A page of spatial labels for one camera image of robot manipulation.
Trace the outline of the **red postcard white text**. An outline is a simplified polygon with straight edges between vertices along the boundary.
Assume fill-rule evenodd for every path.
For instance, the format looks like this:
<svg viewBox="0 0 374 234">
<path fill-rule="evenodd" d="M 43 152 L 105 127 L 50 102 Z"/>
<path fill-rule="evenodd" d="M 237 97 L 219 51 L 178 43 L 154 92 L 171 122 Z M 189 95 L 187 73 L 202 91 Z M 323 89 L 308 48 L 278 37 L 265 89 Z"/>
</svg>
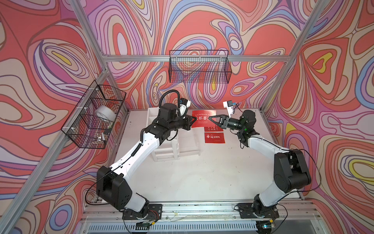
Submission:
<svg viewBox="0 0 374 234">
<path fill-rule="evenodd" d="M 218 126 L 204 127 L 205 132 L 222 132 L 223 129 Z"/>
</svg>

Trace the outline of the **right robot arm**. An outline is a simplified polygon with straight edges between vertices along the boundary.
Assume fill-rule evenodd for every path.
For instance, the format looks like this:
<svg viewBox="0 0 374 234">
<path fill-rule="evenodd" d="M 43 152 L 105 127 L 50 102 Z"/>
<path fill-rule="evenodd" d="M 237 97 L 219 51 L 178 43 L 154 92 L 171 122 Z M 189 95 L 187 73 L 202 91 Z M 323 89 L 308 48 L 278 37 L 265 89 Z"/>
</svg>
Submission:
<svg viewBox="0 0 374 234">
<path fill-rule="evenodd" d="M 273 182 L 258 194 L 256 200 L 259 205 L 276 205 L 294 190 L 311 184 L 312 178 L 303 152 L 283 148 L 260 136 L 254 128 L 257 121 L 255 112 L 245 110 L 239 119 L 228 115 L 210 116 L 208 119 L 222 129 L 236 130 L 240 144 L 273 161 Z"/>
</svg>

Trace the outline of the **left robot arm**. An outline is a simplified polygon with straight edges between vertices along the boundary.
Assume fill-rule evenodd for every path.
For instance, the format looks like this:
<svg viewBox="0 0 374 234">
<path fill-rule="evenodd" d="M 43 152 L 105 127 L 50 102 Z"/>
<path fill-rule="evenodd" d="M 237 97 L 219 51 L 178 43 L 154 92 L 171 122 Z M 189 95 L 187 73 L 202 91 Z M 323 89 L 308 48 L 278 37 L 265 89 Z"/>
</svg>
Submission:
<svg viewBox="0 0 374 234">
<path fill-rule="evenodd" d="M 96 174 L 96 194 L 117 210 L 130 209 L 146 213 L 149 201 L 135 193 L 128 184 L 132 174 L 143 161 L 164 141 L 171 141 L 170 135 L 178 134 L 180 129 L 189 131 L 196 118 L 187 114 L 190 101 L 180 96 L 179 91 L 169 90 L 161 96 L 177 95 L 177 103 L 159 102 L 158 115 L 140 132 L 140 140 L 120 160 L 110 167 L 102 166 Z"/>
</svg>

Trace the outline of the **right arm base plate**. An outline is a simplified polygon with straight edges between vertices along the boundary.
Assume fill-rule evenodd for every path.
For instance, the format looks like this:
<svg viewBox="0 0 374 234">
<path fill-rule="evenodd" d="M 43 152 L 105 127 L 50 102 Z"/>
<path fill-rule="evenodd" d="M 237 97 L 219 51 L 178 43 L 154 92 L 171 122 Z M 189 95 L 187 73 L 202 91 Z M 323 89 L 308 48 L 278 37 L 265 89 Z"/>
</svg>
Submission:
<svg viewBox="0 0 374 234">
<path fill-rule="evenodd" d="M 279 218 L 279 213 L 276 205 L 265 207 L 259 202 L 254 203 L 238 203 L 234 206 L 234 210 L 238 211 L 241 219 L 277 219 Z"/>
</svg>

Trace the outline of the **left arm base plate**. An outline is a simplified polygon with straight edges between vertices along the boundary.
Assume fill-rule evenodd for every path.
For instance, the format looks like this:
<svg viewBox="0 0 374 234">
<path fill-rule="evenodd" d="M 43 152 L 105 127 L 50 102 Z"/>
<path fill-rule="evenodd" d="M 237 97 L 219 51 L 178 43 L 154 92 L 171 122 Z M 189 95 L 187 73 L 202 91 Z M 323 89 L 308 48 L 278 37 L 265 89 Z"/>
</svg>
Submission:
<svg viewBox="0 0 374 234">
<path fill-rule="evenodd" d="M 125 208 L 122 213 L 123 220 L 158 221 L 162 218 L 163 205 L 160 203 L 146 204 L 145 208 L 136 212 Z"/>
</svg>

